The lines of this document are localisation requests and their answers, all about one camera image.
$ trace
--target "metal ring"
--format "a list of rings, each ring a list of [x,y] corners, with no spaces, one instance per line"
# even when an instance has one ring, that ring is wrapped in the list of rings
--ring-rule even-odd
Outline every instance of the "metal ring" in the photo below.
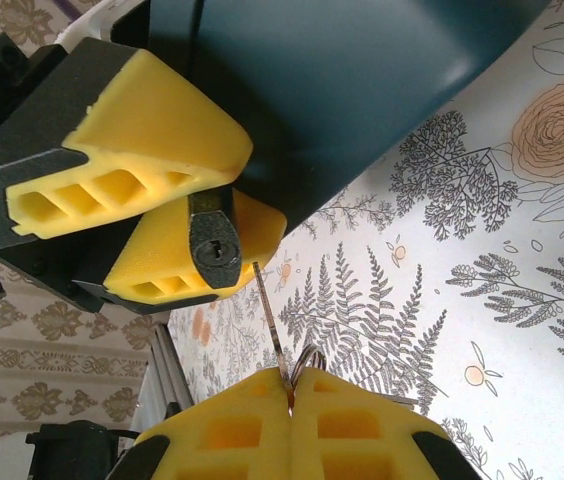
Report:
[[[294,390],[298,385],[298,380],[300,379],[300,375],[302,374],[304,367],[309,362],[311,367],[326,371],[326,356],[322,350],[313,344],[305,346],[300,353],[300,358],[298,358],[295,367],[293,367],[293,372],[291,373],[291,386]]]

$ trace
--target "yellow foam pad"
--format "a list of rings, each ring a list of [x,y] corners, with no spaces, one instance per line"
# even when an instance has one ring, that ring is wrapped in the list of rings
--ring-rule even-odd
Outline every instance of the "yellow foam pad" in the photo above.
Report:
[[[169,437],[152,480],[438,480],[411,435],[434,422],[307,368],[293,415],[279,370],[262,370],[143,433]]]
[[[198,274],[189,251],[188,201],[180,198],[142,217],[104,286],[148,305],[210,294],[224,298],[240,290],[254,277],[253,262],[264,267],[275,254],[286,218],[236,190],[233,199],[243,265],[237,285],[213,290]]]
[[[226,185],[252,151],[240,125],[145,50],[84,114],[62,146],[88,163],[7,188],[16,233],[52,238]]]
[[[425,417],[322,370],[307,368],[296,388],[291,478],[438,480],[411,438],[420,431],[448,438]]]
[[[169,437],[154,479],[288,480],[287,397],[278,369],[262,370],[140,435]]]

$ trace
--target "wallpaper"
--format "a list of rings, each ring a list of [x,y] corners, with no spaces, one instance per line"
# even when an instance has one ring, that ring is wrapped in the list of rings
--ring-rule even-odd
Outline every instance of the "wallpaper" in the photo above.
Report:
[[[264,273],[289,362],[406,397],[484,479],[564,479],[564,1]],[[170,330],[198,401],[275,365],[254,283]]]
[[[52,42],[92,1],[0,0],[0,30],[27,53]],[[0,266],[0,435],[88,419],[126,428],[162,316],[79,312]]]
[[[0,31],[27,54],[53,43],[58,33],[99,0],[0,0]]]

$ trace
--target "screw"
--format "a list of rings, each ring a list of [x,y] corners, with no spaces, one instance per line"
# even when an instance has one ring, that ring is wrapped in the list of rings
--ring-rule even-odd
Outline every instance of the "screw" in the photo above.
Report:
[[[31,265],[31,273],[35,276],[40,276],[46,272],[46,262],[41,258],[36,258]]]
[[[2,47],[2,61],[9,67],[13,67],[20,61],[20,51],[12,45]]]
[[[73,297],[76,293],[78,293],[79,288],[75,283],[69,283],[66,286],[66,296]]]

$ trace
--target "patterned wallpaper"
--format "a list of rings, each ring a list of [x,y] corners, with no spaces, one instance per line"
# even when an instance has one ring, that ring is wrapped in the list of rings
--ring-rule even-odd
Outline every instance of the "patterned wallpaper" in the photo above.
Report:
[[[0,30],[31,53],[94,3],[0,0]],[[127,427],[159,316],[90,315],[2,266],[0,279],[0,435],[76,419]]]

